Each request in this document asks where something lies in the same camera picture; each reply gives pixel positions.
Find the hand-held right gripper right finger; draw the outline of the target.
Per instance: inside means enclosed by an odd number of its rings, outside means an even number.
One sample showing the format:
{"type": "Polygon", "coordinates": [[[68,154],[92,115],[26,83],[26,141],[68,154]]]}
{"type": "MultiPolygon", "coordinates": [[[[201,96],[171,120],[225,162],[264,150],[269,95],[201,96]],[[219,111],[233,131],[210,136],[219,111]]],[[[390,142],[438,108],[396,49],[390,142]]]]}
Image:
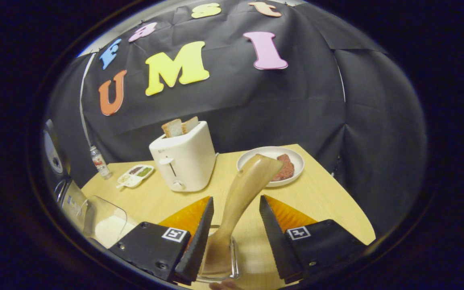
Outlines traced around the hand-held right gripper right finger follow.
{"type": "Polygon", "coordinates": [[[260,197],[259,212],[278,274],[286,284],[331,276],[366,248],[335,220],[318,222],[270,196],[260,197]]]}

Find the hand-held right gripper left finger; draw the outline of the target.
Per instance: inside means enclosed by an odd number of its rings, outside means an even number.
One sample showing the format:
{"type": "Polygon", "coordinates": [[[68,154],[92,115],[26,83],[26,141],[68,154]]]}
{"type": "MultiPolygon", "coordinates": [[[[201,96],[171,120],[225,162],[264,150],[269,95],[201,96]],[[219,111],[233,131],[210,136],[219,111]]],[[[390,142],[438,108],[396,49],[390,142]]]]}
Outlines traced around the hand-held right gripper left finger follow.
{"type": "Polygon", "coordinates": [[[204,257],[213,214],[213,198],[204,197],[158,224],[141,222],[109,250],[161,280],[190,285],[204,257]]]}

